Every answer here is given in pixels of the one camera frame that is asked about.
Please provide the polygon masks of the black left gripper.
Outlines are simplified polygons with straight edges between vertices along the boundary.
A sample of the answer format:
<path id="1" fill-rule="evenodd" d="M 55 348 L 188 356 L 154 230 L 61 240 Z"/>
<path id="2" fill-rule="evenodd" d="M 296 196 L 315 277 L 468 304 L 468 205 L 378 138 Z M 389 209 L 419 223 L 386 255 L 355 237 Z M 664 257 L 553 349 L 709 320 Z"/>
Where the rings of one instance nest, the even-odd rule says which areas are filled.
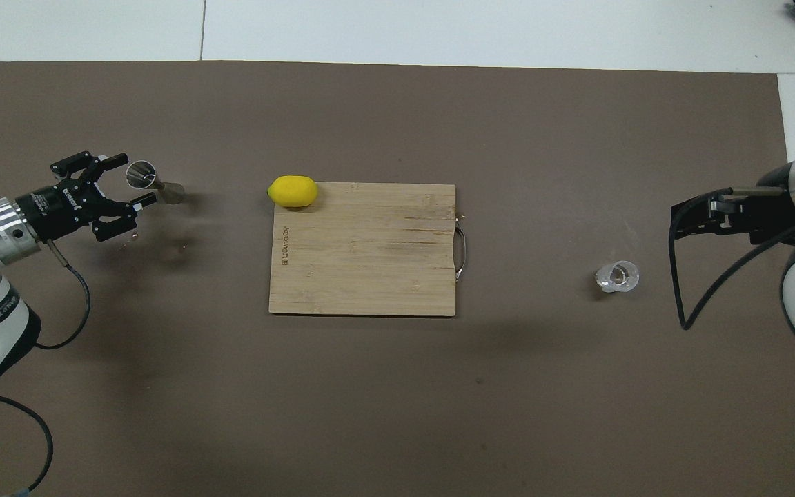
<path id="1" fill-rule="evenodd" d="M 118 202 L 107 198 L 95 184 L 102 174 L 126 164 L 125 153 L 103 158 L 88 151 L 51 164 L 51 173 L 62 182 L 17 198 L 17 207 L 35 239 L 58 240 L 89 226 L 95 239 L 104 242 L 136 229 L 139 212 L 154 204 L 157 195 Z M 78 179 L 73 179 L 75 174 L 79 174 Z"/>

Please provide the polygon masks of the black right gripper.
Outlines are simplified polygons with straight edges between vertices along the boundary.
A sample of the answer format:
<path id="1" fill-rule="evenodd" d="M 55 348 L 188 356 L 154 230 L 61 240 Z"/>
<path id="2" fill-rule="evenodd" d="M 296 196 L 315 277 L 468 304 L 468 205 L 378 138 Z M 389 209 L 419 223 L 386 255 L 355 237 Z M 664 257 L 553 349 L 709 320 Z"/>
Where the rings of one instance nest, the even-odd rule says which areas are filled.
<path id="1" fill-rule="evenodd" d="M 751 245 L 760 245 L 795 226 L 795 205 L 789 195 L 792 164 L 775 168 L 762 176 L 755 186 L 782 188 L 777 196 L 736 195 L 720 190 L 715 195 L 701 195 L 671 207 L 671 232 L 681 240 L 693 235 L 745 235 L 750 224 L 745 204 L 754 198 L 755 230 L 749 235 Z"/>

